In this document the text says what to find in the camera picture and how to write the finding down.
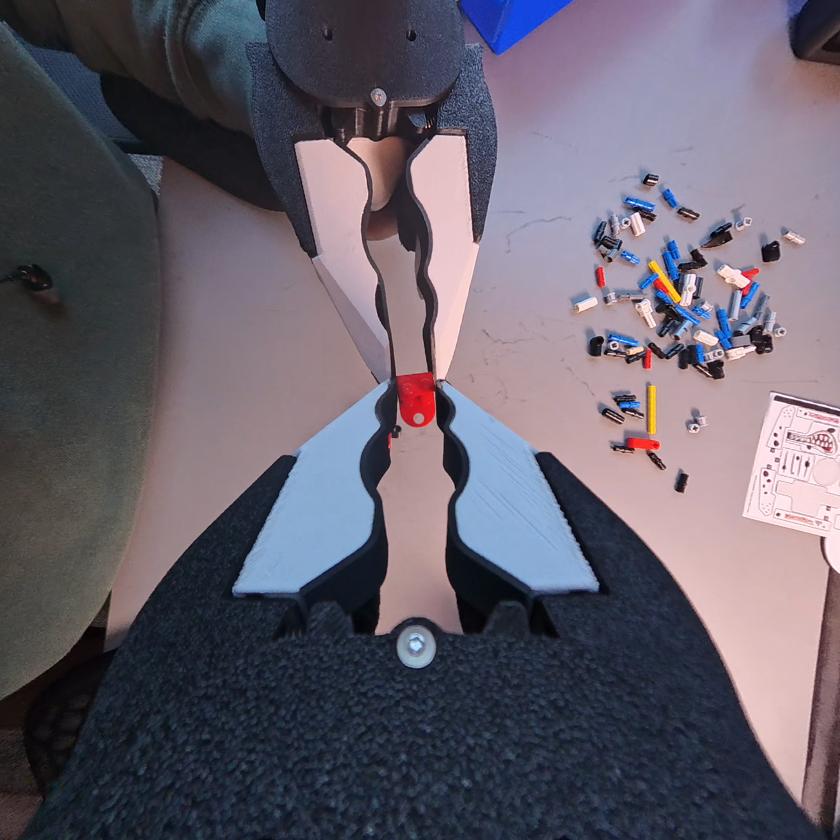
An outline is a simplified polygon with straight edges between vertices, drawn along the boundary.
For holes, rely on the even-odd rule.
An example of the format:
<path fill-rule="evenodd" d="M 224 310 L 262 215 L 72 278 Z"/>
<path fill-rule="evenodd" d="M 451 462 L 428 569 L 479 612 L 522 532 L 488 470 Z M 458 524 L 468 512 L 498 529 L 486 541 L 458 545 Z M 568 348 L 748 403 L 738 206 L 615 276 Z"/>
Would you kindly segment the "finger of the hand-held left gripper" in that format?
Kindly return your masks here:
<path fill-rule="evenodd" d="M 312 264 L 377 382 L 392 376 L 382 275 L 366 242 L 371 210 L 398 183 L 398 139 L 302 140 L 295 154 L 317 254 Z"/>
<path fill-rule="evenodd" d="M 474 239 L 466 138 L 437 134 L 424 141 L 406 167 L 408 191 L 423 218 L 420 280 L 434 293 L 428 348 L 435 379 L 446 378 L 464 317 L 479 245 Z"/>

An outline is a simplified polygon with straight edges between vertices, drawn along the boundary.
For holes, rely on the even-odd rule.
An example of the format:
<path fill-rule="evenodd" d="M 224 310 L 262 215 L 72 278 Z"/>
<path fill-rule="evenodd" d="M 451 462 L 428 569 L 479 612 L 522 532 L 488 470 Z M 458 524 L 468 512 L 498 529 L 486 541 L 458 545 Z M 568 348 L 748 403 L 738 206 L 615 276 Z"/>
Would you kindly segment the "blue storage bin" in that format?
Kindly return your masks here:
<path fill-rule="evenodd" d="M 461 1 L 460 8 L 490 49 L 501 55 L 571 1 Z"/>

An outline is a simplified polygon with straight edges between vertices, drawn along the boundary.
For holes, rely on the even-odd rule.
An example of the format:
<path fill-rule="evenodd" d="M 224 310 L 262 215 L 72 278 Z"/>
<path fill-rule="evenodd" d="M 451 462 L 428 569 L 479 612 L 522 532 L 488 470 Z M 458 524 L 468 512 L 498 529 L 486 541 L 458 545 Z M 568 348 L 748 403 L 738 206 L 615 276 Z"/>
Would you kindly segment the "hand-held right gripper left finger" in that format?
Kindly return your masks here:
<path fill-rule="evenodd" d="M 233 596 L 336 602 L 357 633 L 379 620 L 387 539 L 377 486 L 391 464 L 396 386 L 382 383 L 294 454 Z"/>

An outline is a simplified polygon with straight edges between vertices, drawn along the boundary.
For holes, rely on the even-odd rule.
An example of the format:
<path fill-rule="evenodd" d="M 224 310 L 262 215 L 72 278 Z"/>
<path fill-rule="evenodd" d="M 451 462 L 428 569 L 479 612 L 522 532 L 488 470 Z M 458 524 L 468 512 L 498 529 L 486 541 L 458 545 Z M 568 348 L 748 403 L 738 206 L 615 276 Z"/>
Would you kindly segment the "printed paper sheet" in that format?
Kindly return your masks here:
<path fill-rule="evenodd" d="M 742 515 L 825 537 L 839 530 L 839 409 L 773 392 Z"/>

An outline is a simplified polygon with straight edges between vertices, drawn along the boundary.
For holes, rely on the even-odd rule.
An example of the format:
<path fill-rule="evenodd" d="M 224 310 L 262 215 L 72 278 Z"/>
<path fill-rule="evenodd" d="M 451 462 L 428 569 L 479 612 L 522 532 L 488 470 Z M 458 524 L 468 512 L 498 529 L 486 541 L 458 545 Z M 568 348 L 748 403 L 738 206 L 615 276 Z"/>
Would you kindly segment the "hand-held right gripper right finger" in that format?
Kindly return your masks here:
<path fill-rule="evenodd" d="M 441 381 L 437 423 L 448 504 L 446 571 L 466 634 L 479 634 L 500 602 L 535 626 L 538 599 L 597 593 L 600 583 L 527 441 Z"/>

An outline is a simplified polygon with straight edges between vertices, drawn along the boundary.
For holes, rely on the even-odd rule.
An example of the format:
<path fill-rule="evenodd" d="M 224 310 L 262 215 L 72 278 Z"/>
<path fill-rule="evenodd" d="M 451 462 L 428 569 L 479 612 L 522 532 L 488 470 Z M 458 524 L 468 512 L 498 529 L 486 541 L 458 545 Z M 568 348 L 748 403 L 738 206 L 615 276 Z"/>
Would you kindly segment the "red rounded plate with hole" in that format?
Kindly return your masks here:
<path fill-rule="evenodd" d="M 431 371 L 396 377 L 398 406 L 402 420 L 410 427 L 430 424 L 436 414 L 436 382 Z"/>

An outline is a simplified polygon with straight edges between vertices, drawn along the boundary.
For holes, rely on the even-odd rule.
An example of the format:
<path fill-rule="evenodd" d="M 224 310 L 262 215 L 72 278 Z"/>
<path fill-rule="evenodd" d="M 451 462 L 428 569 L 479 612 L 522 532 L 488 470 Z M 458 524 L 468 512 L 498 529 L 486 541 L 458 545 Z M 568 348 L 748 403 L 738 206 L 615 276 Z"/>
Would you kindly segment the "grey desk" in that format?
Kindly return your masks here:
<path fill-rule="evenodd" d="M 795 59 L 797 2 L 574 2 L 502 56 L 485 53 L 497 172 L 449 380 L 553 452 L 648 543 L 726 660 L 758 739 L 802 792 L 827 565 L 819 538 L 742 518 L 771 392 L 838 405 L 838 68 Z M 791 228 L 760 278 L 788 333 L 710 381 L 657 364 L 668 469 L 614 454 L 597 412 L 645 371 L 585 351 L 587 331 L 644 329 L 596 291 L 596 220 L 660 176 L 699 231 L 743 207 L 713 250 L 738 266 Z M 373 386 L 287 219 L 163 165 L 161 370 L 140 512 L 113 586 L 108 645 L 193 540 L 278 457 Z M 690 434 L 694 413 L 708 426 Z M 686 492 L 675 491 L 680 470 Z"/>

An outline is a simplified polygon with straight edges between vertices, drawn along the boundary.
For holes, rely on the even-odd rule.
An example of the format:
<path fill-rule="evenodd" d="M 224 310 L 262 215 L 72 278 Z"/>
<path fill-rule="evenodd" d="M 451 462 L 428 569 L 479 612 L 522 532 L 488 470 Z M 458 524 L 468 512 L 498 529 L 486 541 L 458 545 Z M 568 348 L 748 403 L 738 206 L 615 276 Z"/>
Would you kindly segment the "pile of small brick pieces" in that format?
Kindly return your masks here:
<path fill-rule="evenodd" d="M 673 212 L 686 223 L 700 221 L 700 213 L 683 202 L 653 172 L 643 174 L 638 194 L 623 196 L 621 208 L 600 218 L 591 243 L 597 257 L 593 269 L 596 293 L 604 313 L 623 306 L 634 312 L 640 337 L 627 328 L 587 331 L 605 336 L 603 355 L 651 371 L 655 360 L 676 360 L 681 370 L 693 369 L 713 381 L 725 377 L 725 363 L 771 354 L 788 330 L 774 309 L 762 284 L 761 247 L 784 239 L 759 238 L 759 256 L 746 266 L 733 265 L 713 255 L 713 250 L 747 240 L 753 225 L 742 206 L 731 217 L 699 231 L 696 243 L 681 244 L 664 236 L 654 258 L 643 256 L 643 237 L 660 217 Z M 596 307 L 583 313 L 596 313 Z"/>

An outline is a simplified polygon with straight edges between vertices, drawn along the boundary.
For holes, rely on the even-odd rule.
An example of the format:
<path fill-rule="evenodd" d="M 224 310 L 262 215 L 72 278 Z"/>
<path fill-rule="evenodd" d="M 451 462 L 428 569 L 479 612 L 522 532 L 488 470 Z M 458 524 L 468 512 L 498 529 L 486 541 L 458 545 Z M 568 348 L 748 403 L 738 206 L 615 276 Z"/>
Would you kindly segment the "person's left forearm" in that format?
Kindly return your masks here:
<path fill-rule="evenodd" d="M 266 42 L 253 1 L 2 1 L 28 42 L 134 79 L 200 119 L 253 135 L 248 43 Z"/>

